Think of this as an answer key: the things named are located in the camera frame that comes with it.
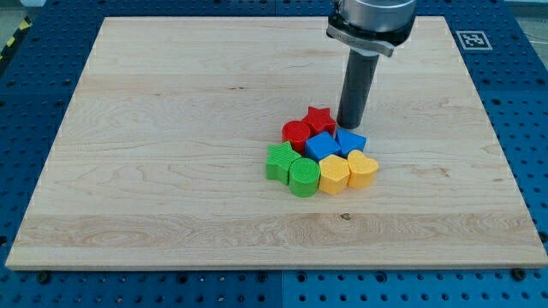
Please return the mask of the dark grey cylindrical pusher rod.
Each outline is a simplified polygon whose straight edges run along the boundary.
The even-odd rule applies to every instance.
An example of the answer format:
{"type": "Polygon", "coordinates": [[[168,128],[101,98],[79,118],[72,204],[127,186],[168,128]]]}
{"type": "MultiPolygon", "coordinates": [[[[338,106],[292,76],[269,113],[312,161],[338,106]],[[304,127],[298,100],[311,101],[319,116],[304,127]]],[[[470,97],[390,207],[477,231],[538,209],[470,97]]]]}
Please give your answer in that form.
{"type": "Polygon", "coordinates": [[[349,52],[337,112],[340,127],[354,129],[361,124],[377,63],[378,55],[363,56],[355,50],[349,52]]]}

